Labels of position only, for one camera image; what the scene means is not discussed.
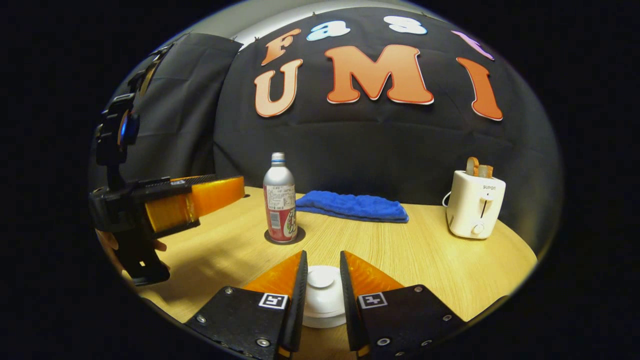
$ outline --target white wall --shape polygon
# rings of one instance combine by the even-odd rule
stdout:
[[[193,31],[227,38],[235,37],[237,42],[244,44],[242,50],[252,43],[255,37],[263,37],[286,24],[311,16],[313,12],[323,13],[363,6],[393,8],[415,13],[424,12],[430,17],[446,21],[421,6],[403,0],[247,0],[212,14],[182,33]]]

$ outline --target round table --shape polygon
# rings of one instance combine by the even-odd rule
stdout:
[[[405,286],[425,285],[468,321],[515,290],[537,263],[531,248],[500,221],[485,240],[459,238],[449,231],[443,206],[416,204],[403,204],[409,215],[406,224],[299,211],[304,239],[276,245],[264,238],[262,188],[247,186],[245,192],[248,197],[201,217],[200,226],[163,238],[167,251],[158,256],[171,267],[171,277],[136,288],[139,295],[184,323],[223,286],[241,288],[301,250],[307,251],[309,266],[336,267],[340,251],[346,250]],[[354,359],[346,325],[303,327],[295,357]]]

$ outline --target white cable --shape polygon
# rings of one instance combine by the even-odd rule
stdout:
[[[449,197],[449,195],[451,195],[451,192],[448,192],[447,195],[444,195],[444,197],[442,198],[442,206],[444,206],[445,208],[448,208],[449,205],[445,205],[444,204],[444,200],[447,200],[447,198]]]

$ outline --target orange letter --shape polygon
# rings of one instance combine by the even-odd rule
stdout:
[[[290,61],[280,68],[284,73],[284,90],[278,101],[271,101],[269,96],[271,89],[271,78],[275,71],[267,71],[255,78],[255,111],[262,117],[272,117],[283,113],[288,109],[296,98],[296,88],[298,84],[298,67],[302,65],[302,59]]]
[[[406,45],[388,45],[375,63],[357,47],[341,46],[324,55],[333,60],[333,91],[326,99],[332,103],[355,102],[360,92],[351,86],[353,76],[371,100],[377,100],[389,75],[393,81],[387,92],[395,102],[431,104],[433,95],[427,91],[418,67],[420,51]]]
[[[271,60],[279,57],[284,54],[283,46],[289,46],[293,42],[293,35],[300,34],[300,29],[291,30],[290,32],[282,35],[281,37],[275,39],[274,41],[268,43],[266,45],[267,48],[267,57],[262,61],[262,66],[267,65]]]
[[[489,82],[489,71],[469,59],[456,58],[456,60],[465,67],[471,77],[476,93],[476,99],[471,103],[471,107],[476,114],[496,121],[502,120],[502,111],[495,103],[495,96]]]

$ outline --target hand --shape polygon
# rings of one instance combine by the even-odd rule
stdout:
[[[95,232],[96,234],[98,234],[98,239],[100,240],[100,244],[102,244],[102,248],[107,253],[109,260],[111,260],[113,265],[116,267],[116,270],[118,270],[118,272],[122,274],[122,270],[124,270],[124,267],[116,257],[115,252],[113,252],[114,250],[118,250],[118,240],[116,240],[116,238],[113,236],[112,233],[105,233],[104,231],[100,231],[100,230],[96,230]],[[166,251],[166,244],[159,241],[158,239],[155,239],[154,248],[158,251]],[[160,261],[160,262],[164,264],[167,267],[167,269],[170,269],[170,267],[167,264],[165,264],[164,261]]]

